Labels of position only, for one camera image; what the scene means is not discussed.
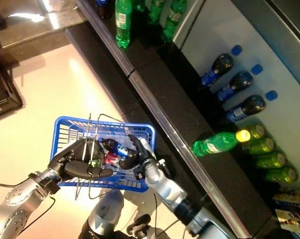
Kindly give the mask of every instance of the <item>soda can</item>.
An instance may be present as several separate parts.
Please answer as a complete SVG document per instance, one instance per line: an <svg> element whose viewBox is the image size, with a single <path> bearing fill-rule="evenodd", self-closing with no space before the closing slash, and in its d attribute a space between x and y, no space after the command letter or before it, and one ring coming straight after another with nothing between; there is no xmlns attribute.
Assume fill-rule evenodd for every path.
<svg viewBox="0 0 300 239"><path fill-rule="evenodd" d="M281 168L287 162L286 156L280 152L256 155L253 159L257 168Z"/></svg>
<svg viewBox="0 0 300 239"><path fill-rule="evenodd" d="M265 174L265 180L278 183L292 183L298 179L297 172L291 167L269 169Z"/></svg>
<svg viewBox="0 0 300 239"><path fill-rule="evenodd" d="M266 128L263 124L251 124L245 128L250 133L250 139L260 139L265 136Z"/></svg>
<svg viewBox="0 0 300 239"><path fill-rule="evenodd" d="M249 141L243 144L244 152L249 154L262 154L272 152L276 147L276 143L272 138L264 137L261 139Z"/></svg>

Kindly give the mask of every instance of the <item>tile floor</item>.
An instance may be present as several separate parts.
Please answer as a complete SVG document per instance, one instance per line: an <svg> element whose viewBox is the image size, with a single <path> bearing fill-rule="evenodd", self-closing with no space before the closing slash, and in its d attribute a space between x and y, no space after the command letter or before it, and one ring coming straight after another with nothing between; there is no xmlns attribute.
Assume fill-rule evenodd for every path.
<svg viewBox="0 0 300 239"><path fill-rule="evenodd" d="M59 116L96 119L100 113L120 119L98 79L72 45L47 52L20 63L13 70L14 83L24 99L24 108L0 120L0 183L16 184L48 164L54 121ZM97 195L100 189L93 188ZM7 189L0 188L0 203ZM87 188L74 200L75 188L63 187L56 195L53 209L33 224L19 239L75 239L98 200L89 200ZM155 201L151 192L125 192L124 208L117 230L136 215L151 214L154 225ZM30 221L45 211L51 200L45 200ZM176 220L166 207L158 207L158 227L164 229ZM168 230L173 239L181 239L184 226L178 222Z"/></svg>

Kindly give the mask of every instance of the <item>blue label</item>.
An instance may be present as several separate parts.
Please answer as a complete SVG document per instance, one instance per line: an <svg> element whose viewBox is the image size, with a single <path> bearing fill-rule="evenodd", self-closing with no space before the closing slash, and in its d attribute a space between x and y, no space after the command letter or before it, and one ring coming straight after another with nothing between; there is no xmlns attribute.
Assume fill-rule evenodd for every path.
<svg viewBox="0 0 300 239"><path fill-rule="evenodd" d="M218 75L213 72L213 70L209 70L206 72L200 79L200 82L203 86L211 86L214 81L218 78Z"/></svg>
<svg viewBox="0 0 300 239"><path fill-rule="evenodd" d="M234 90L231 88L231 86L228 84L227 86L223 87L218 93L217 98L224 102L228 98L232 97L235 94Z"/></svg>
<svg viewBox="0 0 300 239"><path fill-rule="evenodd" d="M109 2L109 0L97 0L97 5L104 6Z"/></svg>
<svg viewBox="0 0 300 239"><path fill-rule="evenodd" d="M243 112L242 108L239 106L235 108L234 110L230 110L226 114L226 118L231 122L237 122L239 120L242 120L243 118L246 118L247 115Z"/></svg>
<svg viewBox="0 0 300 239"><path fill-rule="evenodd" d="M114 147L114 153L123 158L127 158L129 155L129 150L127 147L124 147L122 144L117 143Z"/></svg>

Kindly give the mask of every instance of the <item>blue bottle cap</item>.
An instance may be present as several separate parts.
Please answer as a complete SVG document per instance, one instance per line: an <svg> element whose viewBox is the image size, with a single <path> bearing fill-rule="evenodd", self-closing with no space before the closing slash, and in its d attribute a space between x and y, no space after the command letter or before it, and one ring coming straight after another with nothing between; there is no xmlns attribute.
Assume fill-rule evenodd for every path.
<svg viewBox="0 0 300 239"><path fill-rule="evenodd" d="M253 68L251 68L251 72L254 74L254 75L258 75L260 72L262 72L263 71L263 67L262 67L262 65L259 65L259 64L257 64L257 65L255 65Z"/></svg>
<svg viewBox="0 0 300 239"><path fill-rule="evenodd" d="M277 91L269 91L265 94L265 96L267 100L273 101L278 98L278 93Z"/></svg>
<svg viewBox="0 0 300 239"><path fill-rule="evenodd" d="M243 48L240 45L236 45L231 49L231 54L233 56L238 56L243 51Z"/></svg>

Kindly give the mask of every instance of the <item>plastic basket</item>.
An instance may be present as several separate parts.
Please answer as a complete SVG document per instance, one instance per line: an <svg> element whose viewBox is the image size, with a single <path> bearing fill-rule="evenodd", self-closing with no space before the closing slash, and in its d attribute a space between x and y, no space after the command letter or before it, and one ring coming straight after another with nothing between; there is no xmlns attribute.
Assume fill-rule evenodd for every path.
<svg viewBox="0 0 300 239"><path fill-rule="evenodd" d="M98 122L96 120L91 120L90 122L88 136L93 137ZM67 116L57 118L55 121L50 160L52 160L56 152L63 148L67 143L86 136L87 128L87 119ZM112 138L129 148L135 149L127 136L128 134L133 134L137 138L146 139L154 151L155 130L149 124L99 121L97 139L100 137ZM62 182L59 185L76 186L77 178ZM80 186L88 187L89 180L81 181ZM136 180L133 172L125 171L123 169L117 169L110 177L92 181L91 187L116 188L135 192L145 192L148 189L143 179Z"/></svg>

